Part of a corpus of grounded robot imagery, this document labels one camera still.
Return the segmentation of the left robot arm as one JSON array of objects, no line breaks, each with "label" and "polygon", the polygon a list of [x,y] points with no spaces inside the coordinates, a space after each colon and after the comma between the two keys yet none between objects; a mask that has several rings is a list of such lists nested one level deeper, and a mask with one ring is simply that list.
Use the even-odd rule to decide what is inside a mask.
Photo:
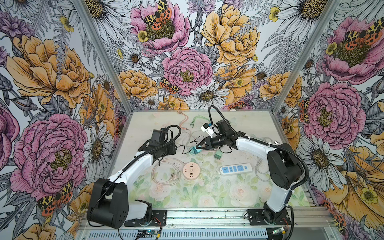
[{"label": "left robot arm", "polygon": [[154,143],[148,140],[125,167],[107,179],[98,179],[94,183],[88,207],[89,223],[119,229],[127,221],[151,222],[152,204],[139,200],[130,203],[130,188],[155,161],[175,155],[176,151],[174,141]]}]

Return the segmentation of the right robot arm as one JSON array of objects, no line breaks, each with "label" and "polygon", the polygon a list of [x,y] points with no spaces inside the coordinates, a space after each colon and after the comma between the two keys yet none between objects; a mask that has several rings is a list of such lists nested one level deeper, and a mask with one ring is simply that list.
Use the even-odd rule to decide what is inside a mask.
[{"label": "right robot arm", "polygon": [[294,190],[309,176],[304,161],[289,144],[277,145],[246,136],[236,132],[226,120],[218,122],[217,133],[214,126],[208,123],[205,123],[201,130],[208,136],[196,145],[197,149],[213,150],[227,146],[253,154],[266,162],[273,186],[261,215],[267,224],[275,224],[285,214]]}]

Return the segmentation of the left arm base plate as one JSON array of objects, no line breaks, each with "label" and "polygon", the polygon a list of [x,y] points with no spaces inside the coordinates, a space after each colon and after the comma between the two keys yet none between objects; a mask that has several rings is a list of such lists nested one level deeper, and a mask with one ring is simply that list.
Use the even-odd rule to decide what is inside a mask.
[{"label": "left arm base plate", "polygon": [[167,222],[167,210],[152,210],[143,219],[125,221],[125,227],[165,227]]}]

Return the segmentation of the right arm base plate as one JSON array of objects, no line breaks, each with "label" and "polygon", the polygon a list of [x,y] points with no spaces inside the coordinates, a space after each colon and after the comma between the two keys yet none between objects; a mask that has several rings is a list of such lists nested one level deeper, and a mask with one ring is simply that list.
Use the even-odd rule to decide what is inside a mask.
[{"label": "right arm base plate", "polygon": [[290,225],[291,219],[287,209],[278,213],[264,209],[248,209],[246,219],[251,226],[272,226],[272,225]]}]

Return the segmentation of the teal charger with white cable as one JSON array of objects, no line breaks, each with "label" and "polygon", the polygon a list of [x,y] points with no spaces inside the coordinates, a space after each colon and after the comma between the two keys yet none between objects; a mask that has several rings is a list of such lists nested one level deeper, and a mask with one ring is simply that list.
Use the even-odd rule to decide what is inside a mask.
[{"label": "teal charger with white cable", "polygon": [[191,154],[193,155],[197,155],[201,152],[202,150],[201,149],[197,149],[196,147],[193,147],[190,151]]}]

